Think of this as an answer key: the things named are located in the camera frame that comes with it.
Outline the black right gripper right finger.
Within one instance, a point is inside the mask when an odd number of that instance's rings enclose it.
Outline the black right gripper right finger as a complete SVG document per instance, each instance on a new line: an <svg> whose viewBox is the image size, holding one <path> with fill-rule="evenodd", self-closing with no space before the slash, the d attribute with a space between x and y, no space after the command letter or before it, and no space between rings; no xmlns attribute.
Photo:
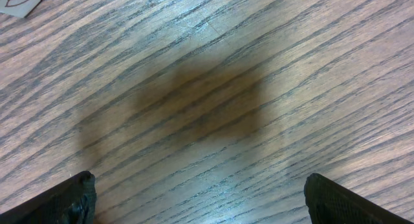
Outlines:
<svg viewBox="0 0 414 224"><path fill-rule="evenodd" d="M307 177L304 195L312 224L413 224L321 174Z"/></svg>

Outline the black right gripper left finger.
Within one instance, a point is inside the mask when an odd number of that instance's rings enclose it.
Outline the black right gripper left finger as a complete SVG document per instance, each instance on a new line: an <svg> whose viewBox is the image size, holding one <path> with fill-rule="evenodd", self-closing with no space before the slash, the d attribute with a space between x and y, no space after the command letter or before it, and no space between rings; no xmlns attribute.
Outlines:
<svg viewBox="0 0 414 224"><path fill-rule="evenodd" d="M1 223L79 223L94 222L97 200L95 176L82 171L36 197L1 214Z"/></svg>

